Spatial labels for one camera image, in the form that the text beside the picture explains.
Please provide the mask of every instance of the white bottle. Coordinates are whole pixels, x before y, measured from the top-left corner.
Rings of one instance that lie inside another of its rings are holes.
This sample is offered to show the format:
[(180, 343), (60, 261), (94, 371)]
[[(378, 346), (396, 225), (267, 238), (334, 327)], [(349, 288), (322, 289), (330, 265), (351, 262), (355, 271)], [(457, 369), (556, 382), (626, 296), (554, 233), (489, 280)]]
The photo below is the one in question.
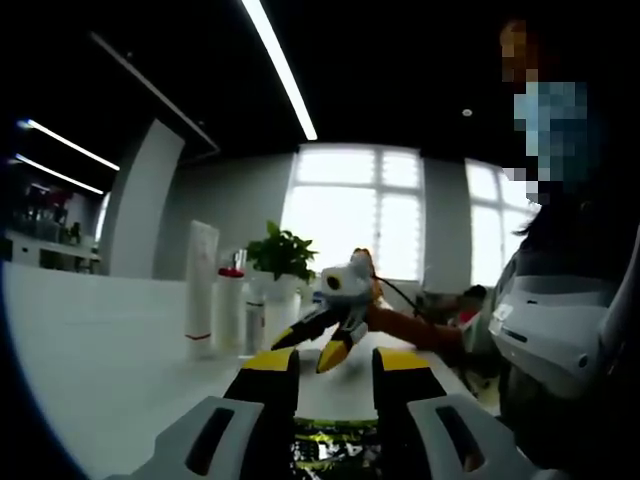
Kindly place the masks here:
[(255, 355), (262, 346), (264, 336), (264, 296), (247, 282), (243, 287), (243, 298), (245, 304), (243, 353)]
[(185, 330), (191, 359), (211, 355), (211, 287), (220, 232), (210, 225), (192, 221), (186, 269)]
[(244, 316), (242, 287), (244, 273), (235, 268), (220, 268), (213, 304), (213, 345), (216, 353), (238, 354), (240, 324)]

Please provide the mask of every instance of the yellow object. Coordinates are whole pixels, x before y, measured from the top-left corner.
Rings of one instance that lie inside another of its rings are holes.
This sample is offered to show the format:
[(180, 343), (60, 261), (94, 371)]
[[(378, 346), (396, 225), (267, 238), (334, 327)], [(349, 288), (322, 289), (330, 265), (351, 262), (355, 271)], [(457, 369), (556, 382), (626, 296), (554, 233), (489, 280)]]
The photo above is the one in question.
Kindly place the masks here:
[(293, 329), (291, 328), (287, 328), (284, 332), (282, 332), (278, 338), (275, 339), (275, 341), (271, 344), (271, 346), (273, 347), (276, 343), (278, 343), (280, 340), (282, 340), (284, 337), (286, 337), (287, 335), (290, 335), (293, 333)]
[(413, 352), (385, 347), (378, 347), (378, 352), (380, 352), (380, 356), (382, 357), (382, 366), (385, 372), (390, 370), (413, 370), (416, 368), (429, 367), (429, 362)]
[(328, 370), (331, 370), (333, 367), (341, 363), (345, 358), (347, 358), (347, 354), (349, 351), (347, 350), (347, 346), (344, 342), (331, 340), (327, 343), (327, 346), (324, 347), (324, 350), (320, 354), (320, 359), (318, 360), (318, 367), (316, 371), (318, 373), (324, 373)]
[(294, 347), (280, 350), (268, 350), (259, 352), (255, 357), (247, 360), (242, 368), (247, 370), (269, 370), (272, 372), (286, 372), (289, 367), (289, 357), (295, 350)]

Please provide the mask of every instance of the window pane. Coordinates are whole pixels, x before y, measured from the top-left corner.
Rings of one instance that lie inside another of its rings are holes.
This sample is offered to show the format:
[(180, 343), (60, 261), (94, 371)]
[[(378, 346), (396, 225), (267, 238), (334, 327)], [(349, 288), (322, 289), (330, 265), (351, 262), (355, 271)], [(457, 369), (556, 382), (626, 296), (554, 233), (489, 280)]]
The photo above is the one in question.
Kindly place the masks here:
[(516, 253), (524, 237), (514, 235), (513, 232), (522, 230), (531, 221), (533, 213), (525, 213), (513, 210), (504, 212), (504, 255), (505, 264)]
[(311, 149), (300, 153), (296, 178), (300, 182), (373, 183), (372, 150)]
[(466, 169), (471, 198), (498, 201), (497, 167), (467, 161)]
[(540, 209), (540, 205), (530, 202), (527, 198), (527, 182), (525, 180), (509, 180), (504, 172), (498, 174), (502, 198), (506, 205), (524, 208), (533, 213)]
[(384, 278), (419, 280), (421, 207), (417, 196), (383, 195), (376, 271)]
[(282, 228), (320, 253), (310, 268), (319, 272), (347, 263), (356, 247), (373, 251), (375, 190), (345, 187), (295, 187), (287, 197)]
[(382, 183), (392, 187), (418, 188), (419, 158), (403, 152), (385, 152), (382, 157)]
[(502, 273), (500, 214), (489, 207), (471, 207), (471, 283), (493, 287)]

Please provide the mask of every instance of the window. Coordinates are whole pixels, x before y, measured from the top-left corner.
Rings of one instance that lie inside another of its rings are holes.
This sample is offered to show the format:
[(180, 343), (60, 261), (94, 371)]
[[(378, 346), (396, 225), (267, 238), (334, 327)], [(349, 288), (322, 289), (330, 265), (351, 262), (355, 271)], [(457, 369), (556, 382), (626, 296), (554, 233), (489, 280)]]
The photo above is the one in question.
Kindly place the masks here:
[(525, 226), (540, 206), (530, 202), (524, 181), (511, 181), (501, 168), (467, 160), (471, 197), (471, 283), (493, 287), (523, 237)]
[(378, 275), (419, 281), (424, 250), (423, 168), (418, 153), (384, 147), (302, 147), (282, 228), (312, 239), (317, 272), (370, 249)]

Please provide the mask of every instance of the green plant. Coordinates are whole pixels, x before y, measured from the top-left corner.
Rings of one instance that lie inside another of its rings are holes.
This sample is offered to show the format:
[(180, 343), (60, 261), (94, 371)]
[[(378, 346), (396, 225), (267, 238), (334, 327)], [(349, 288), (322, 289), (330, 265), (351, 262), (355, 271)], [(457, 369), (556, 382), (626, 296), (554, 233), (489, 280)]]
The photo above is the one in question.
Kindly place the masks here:
[(267, 222), (267, 232), (267, 238), (250, 242), (247, 247), (247, 259), (254, 268), (273, 272), (274, 280), (288, 273), (307, 283), (311, 281), (315, 273), (307, 268), (307, 262), (318, 253), (309, 250), (313, 240), (302, 240), (289, 230), (280, 230), (272, 221)]

